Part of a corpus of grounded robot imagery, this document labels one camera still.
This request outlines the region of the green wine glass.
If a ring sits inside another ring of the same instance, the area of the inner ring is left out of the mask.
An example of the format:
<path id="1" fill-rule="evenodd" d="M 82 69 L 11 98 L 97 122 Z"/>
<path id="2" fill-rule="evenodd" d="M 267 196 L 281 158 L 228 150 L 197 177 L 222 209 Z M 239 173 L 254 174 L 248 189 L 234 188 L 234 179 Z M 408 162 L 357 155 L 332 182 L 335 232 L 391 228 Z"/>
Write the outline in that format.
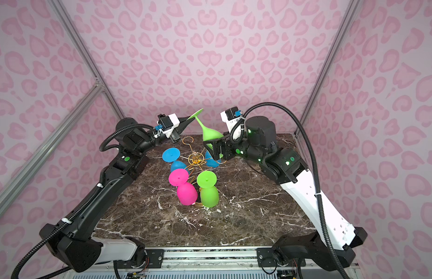
<path id="1" fill-rule="evenodd" d="M 198 111 L 196 111 L 196 113 L 198 114 L 198 116 L 202 113 L 202 111 L 203 111 L 203 109 L 199 109 Z M 199 123 L 200 127 L 202 128 L 203 141 L 214 140 L 214 139 L 218 139 L 218 138 L 223 138 L 224 137 L 224 135 L 221 134 L 219 131 L 206 127 L 202 123 L 202 121 L 198 118 L 198 116 L 196 118 L 196 121 Z M 216 148 L 206 148 L 206 149 L 207 150 L 211 149 L 211 150 L 219 151 Z"/>
<path id="2" fill-rule="evenodd" d="M 215 207 L 219 203 L 219 192 L 216 182 L 217 176 L 212 171 L 201 172 L 197 177 L 201 202 L 207 208 Z"/>

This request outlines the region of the green wine glass front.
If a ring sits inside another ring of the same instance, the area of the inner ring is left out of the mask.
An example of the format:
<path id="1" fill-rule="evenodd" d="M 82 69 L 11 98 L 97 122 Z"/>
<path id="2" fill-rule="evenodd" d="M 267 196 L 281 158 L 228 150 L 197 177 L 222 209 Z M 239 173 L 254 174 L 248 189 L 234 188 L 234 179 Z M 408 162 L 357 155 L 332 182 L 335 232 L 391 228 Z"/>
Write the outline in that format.
<path id="1" fill-rule="evenodd" d="M 197 177 L 201 202 L 207 208 L 215 207 L 219 203 L 219 192 L 216 182 L 217 176 L 212 171 L 201 172 Z"/>

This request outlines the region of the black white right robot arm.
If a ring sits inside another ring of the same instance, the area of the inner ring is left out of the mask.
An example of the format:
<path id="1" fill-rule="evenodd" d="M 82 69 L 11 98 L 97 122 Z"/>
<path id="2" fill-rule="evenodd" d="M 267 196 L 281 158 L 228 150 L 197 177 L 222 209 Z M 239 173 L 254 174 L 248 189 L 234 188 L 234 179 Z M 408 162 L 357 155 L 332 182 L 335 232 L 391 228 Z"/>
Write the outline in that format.
<path id="1" fill-rule="evenodd" d="M 322 191 L 315 187 L 314 169 L 292 148 L 278 145 L 275 124 L 265 116 L 246 121 L 245 134 L 240 127 L 234 131 L 238 140 L 232 143 L 229 135 L 203 127 L 203 143 L 214 159 L 230 160 L 236 156 L 254 162 L 262 173 L 277 183 L 302 208 L 316 232 L 299 237 L 281 236 L 273 245 L 277 264 L 311 259 L 327 271 L 350 267 L 355 259 L 353 249 L 364 243 L 367 232 L 349 223 Z"/>

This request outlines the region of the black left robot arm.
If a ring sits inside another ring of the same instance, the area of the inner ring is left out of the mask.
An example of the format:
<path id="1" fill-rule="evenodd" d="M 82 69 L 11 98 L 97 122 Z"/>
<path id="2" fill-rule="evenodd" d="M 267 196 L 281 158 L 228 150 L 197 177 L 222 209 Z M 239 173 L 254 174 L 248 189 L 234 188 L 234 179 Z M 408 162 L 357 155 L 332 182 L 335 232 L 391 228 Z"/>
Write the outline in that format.
<path id="1" fill-rule="evenodd" d="M 160 115 L 155 127 L 130 117 L 120 120 L 115 132 L 99 147 L 101 152 L 117 148 L 118 154 L 102 169 L 97 185 L 58 224 L 46 224 L 41 229 L 40 237 L 48 239 L 51 254 L 78 273 L 107 262 L 122 262 L 126 267 L 144 265 L 145 246 L 136 238 L 99 239 L 92 234 L 120 194 L 145 170 L 150 161 L 147 152 L 166 141 L 179 141 L 193 121 L 194 117 L 174 114 Z"/>

